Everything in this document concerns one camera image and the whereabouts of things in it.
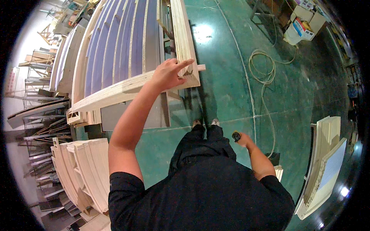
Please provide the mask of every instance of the sneaker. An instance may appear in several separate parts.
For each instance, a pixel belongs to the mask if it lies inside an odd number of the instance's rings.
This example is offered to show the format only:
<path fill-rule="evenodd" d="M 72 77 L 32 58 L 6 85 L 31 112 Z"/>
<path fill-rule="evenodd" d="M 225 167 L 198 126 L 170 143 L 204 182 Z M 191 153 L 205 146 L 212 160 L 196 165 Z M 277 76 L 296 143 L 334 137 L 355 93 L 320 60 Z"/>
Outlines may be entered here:
<path fill-rule="evenodd" d="M 195 119 L 194 122 L 193 122 L 193 127 L 195 127 L 198 124 L 202 124 L 202 123 L 199 119 Z"/>
<path fill-rule="evenodd" d="M 218 119 L 213 119 L 211 125 L 220 126 L 220 122 L 218 121 Z"/>

